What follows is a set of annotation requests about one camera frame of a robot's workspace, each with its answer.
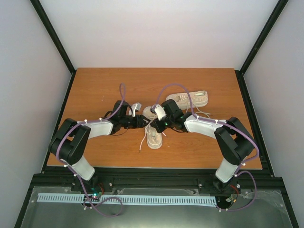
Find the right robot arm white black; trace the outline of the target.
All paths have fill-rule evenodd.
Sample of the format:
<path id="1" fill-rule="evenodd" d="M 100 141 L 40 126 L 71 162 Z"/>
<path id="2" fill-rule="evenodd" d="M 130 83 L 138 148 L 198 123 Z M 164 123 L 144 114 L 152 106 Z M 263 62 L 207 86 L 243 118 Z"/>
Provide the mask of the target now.
<path id="1" fill-rule="evenodd" d="M 235 117 L 215 120 L 191 112 L 184 113 L 172 99 L 152 106 L 151 112 L 157 116 L 151 126 L 158 133 L 170 128 L 180 133 L 199 133 L 216 139 L 223 160 L 215 176 L 222 183 L 227 183 L 236 176 L 240 166 L 246 164 L 246 157 L 257 149 L 250 133 Z"/>

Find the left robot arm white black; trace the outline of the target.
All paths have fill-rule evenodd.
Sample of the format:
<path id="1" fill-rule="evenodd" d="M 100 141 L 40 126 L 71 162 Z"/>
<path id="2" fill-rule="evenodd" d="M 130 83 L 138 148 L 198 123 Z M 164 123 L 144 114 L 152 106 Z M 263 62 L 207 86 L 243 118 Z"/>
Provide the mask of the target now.
<path id="1" fill-rule="evenodd" d="M 88 191 L 98 188 L 99 179 L 94 176 L 95 169 L 84 157 L 87 141 L 91 138 L 115 135 L 121 128 L 144 128 L 150 120 L 137 114 L 137 103 L 129 105 L 126 101 L 116 101 L 113 110 L 95 121 L 76 121 L 67 118 L 52 137 L 48 151 L 67 166 L 75 175 L 82 178 L 82 185 Z"/>

